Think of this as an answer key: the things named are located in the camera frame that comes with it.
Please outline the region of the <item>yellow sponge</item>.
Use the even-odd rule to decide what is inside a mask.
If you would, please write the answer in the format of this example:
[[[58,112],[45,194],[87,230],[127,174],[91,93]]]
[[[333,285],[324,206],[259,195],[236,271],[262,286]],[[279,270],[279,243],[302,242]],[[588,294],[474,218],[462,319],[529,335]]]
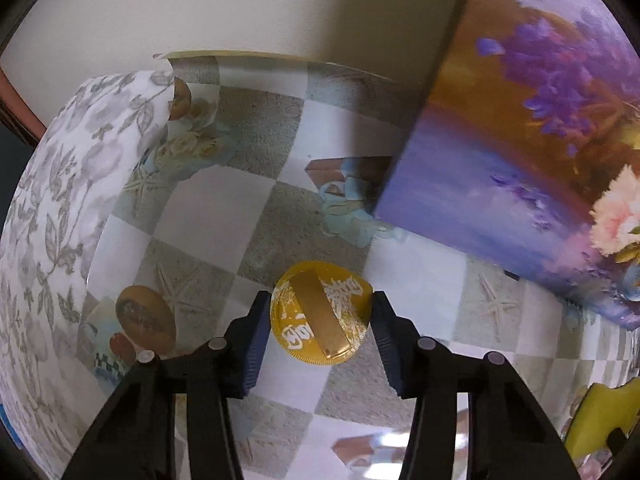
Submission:
[[[629,434],[639,420],[639,378],[611,388],[594,382],[568,426],[565,447],[573,460],[605,448],[616,428]]]

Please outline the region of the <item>flower painting canvas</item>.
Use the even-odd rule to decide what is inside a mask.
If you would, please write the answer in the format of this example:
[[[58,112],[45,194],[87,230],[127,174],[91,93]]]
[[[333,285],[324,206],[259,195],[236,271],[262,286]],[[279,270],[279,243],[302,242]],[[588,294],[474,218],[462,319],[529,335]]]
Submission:
[[[381,220],[639,326],[639,55],[603,0],[464,0]]]

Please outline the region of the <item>gold foil coin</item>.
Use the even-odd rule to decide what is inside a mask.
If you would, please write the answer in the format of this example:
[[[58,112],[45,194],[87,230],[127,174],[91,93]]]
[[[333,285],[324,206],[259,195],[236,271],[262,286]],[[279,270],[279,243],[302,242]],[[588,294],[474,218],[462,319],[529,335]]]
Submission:
[[[341,364],[366,336],[372,300],[372,286],[356,273],[325,261],[296,263],[273,289],[271,331],[299,361]]]

